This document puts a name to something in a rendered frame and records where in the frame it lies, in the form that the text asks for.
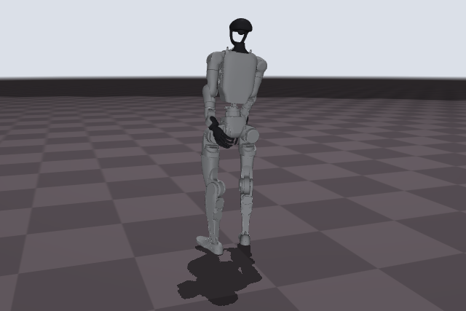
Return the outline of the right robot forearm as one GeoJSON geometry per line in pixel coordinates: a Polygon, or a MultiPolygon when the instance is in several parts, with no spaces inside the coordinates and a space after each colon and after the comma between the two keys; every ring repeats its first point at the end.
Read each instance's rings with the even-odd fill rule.
{"type": "MultiPolygon", "coordinates": [[[[256,96],[257,97],[257,96],[256,96]]],[[[246,118],[246,121],[247,121],[247,118],[248,118],[248,115],[250,113],[250,110],[251,110],[251,107],[252,105],[255,103],[256,101],[256,97],[254,98],[249,98],[248,99],[248,102],[246,104],[242,104],[242,108],[241,108],[241,117],[245,117],[246,118]]]]}

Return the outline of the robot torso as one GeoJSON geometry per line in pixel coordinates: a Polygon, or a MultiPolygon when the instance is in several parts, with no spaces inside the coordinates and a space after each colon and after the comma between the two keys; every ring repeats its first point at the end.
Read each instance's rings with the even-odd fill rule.
{"type": "Polygon", "coordinates": [[[231,106],[224,107],[225,117],[221,117],[220,123],[225,125],[227,136],[242,138],[246,134],[246,118],[241,117],[236,104],[246,104],[253,93],[258,61],[252,50],[247,54],[232,51],[234,47],[227,48],[222,51],[225,52],[223,62],[218,65],[218,93],[221,101],[231,106]]]}

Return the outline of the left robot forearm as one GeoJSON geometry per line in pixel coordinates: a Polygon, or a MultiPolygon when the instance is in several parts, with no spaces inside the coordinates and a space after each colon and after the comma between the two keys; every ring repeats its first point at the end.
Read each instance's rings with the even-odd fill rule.
{"type": "Polygon", "coordinates": [[[202,95],[203,95],[204,104],[205,104],[205,112],[204,112],[205,124],[208,127],[210,127],[210,125],[212,124],[210,117],[213,116],[216,118],[216,109],[215,109],[216,99],[210,96],[210,88],[208,85],[205,85],[202,88],[202,95]]]}

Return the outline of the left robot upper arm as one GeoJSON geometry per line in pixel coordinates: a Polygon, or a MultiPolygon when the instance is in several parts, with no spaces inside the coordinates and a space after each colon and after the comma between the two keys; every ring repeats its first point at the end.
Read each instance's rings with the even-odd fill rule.
{"type": "Polygon", "coordinates": [[[223,62],[225,52],[213,52],[207,57],[207,81],[206,85],[210,88],[210,96],[216,97],[218,94],[217,82],[218,82],[218,65],[223,62]]]}

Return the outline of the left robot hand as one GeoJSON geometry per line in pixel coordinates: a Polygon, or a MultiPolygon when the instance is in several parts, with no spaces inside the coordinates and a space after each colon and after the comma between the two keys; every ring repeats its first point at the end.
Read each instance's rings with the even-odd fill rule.
{"type": "Polygon", "coordinates": [[[233,145],[228,144],[228,143],[234,143],[234,142],[233,141],[228,141],[228,140],[234,140],[234,138],[230,138],[229,136],[227,136],[223,132],[223,130],[218,126],[219,123],[218,123],[218,121],[216,120],[215,117],[211,116],[210,120],[211,120],[212,124],[210,125],[209,129],[213,131],[213,136],[214,136],[214,138],[216,140],[216,143],[219,146],[222,146],[222,147],[224,147],[226,149],[230,148],[230,146],[233,146],[233,145]]]}

